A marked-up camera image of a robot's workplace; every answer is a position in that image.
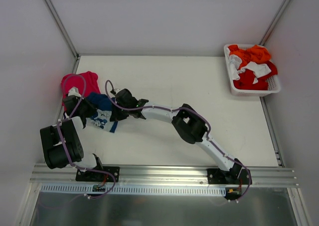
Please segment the pink t-shirt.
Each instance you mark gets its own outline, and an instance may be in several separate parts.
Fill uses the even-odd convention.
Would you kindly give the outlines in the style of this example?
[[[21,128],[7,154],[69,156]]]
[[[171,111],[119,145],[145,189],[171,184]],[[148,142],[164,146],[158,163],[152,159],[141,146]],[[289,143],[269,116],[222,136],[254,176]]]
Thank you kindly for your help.
[[[65,75],[60,84],[63,99],[68,96],[70,89],[74,87],[78,89],[80,95],[84,93],[84,98],[87,98],[91,93],[100,94],[97,81],[98,75],[91,71],[80,73],[79,76],[72,76],[72,74]]]

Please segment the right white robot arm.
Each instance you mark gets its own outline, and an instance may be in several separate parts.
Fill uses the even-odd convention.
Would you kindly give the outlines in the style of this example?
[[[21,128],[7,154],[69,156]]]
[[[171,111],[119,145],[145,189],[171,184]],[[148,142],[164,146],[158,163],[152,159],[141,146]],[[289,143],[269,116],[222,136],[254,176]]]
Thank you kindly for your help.
[[[115,96],[112,117],[124,120],[129,116],[136,119],[159,120],[171,124],[183,141],[197,145],[205,151],[217,164],[217,172],[213,174],[222,182],[234,184],[241,178],[241,162],[228,154],[211,137],[211,126],[188,104],[172,109],[155,105],[146,99],[136,99],[128,89],[111,90]]]

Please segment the navy blue t-shirt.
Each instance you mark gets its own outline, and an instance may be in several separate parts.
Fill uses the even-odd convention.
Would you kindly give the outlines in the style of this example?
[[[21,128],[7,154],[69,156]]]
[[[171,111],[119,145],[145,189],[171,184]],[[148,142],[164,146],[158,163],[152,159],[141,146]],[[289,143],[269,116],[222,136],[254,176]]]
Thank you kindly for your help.
[[[96,112],[87,118],[87,121],[101,130],[115,133],[118,122],[111,121],[113,104],[107,95],[92,92],[86,99],[97,108]]]

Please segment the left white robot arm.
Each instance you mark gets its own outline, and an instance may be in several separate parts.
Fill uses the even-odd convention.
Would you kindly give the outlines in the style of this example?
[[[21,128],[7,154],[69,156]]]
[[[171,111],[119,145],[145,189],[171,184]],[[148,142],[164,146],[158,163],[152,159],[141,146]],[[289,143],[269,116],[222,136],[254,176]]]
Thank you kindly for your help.
[[[78,133],[86,127],[86,119],[97,110],[87,99],[67,96],[63,100],[66,118],[55,125],[40,129],[45,163],[50,169],[64,168],[68,165],[87,170],[87,176],[93,181],[103,178],[104,169],[99,157],[85,152]]]

